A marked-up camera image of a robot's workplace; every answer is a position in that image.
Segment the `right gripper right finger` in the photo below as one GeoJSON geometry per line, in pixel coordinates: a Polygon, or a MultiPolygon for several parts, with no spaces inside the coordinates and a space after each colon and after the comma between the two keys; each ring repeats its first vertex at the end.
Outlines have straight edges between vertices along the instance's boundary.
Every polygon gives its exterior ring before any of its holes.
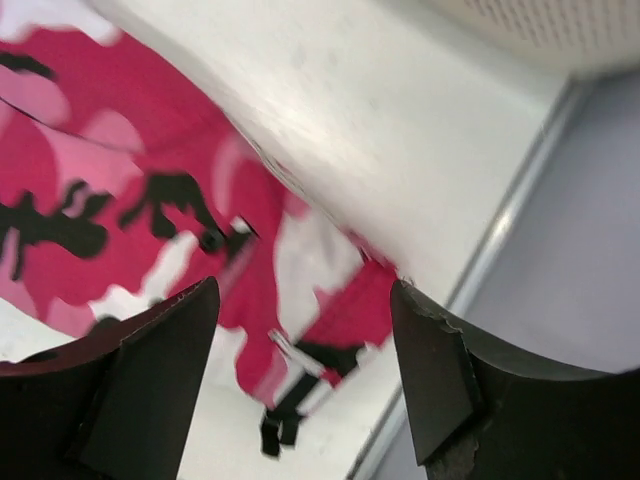
{"type": "Polygon", "coordinates": [[[390,294],[417,463],[431,479],[635,479],[639,373],[512,345],[409,283],[390,294]]]}

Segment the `pink camouflage trousers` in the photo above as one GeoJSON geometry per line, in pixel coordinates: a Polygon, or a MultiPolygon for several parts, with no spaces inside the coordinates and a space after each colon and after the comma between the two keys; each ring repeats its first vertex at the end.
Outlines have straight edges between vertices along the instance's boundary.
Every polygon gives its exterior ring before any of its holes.
{"type": "Polygon", "coordinates": [[[394,268],[88,3],[3,2],[2,304],[79,338],[207,277],[211,379],[263,406],[276,458],[386,343],[394,268]]]}

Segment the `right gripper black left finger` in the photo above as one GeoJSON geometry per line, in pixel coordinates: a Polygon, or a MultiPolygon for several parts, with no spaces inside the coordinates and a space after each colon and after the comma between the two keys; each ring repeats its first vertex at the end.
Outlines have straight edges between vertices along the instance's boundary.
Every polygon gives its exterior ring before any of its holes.
{"type": "Polygon", "coordinates": [[[177,478],[219,307],[208,277],[127,320],[2,362],[2,478],[177,478]]]}

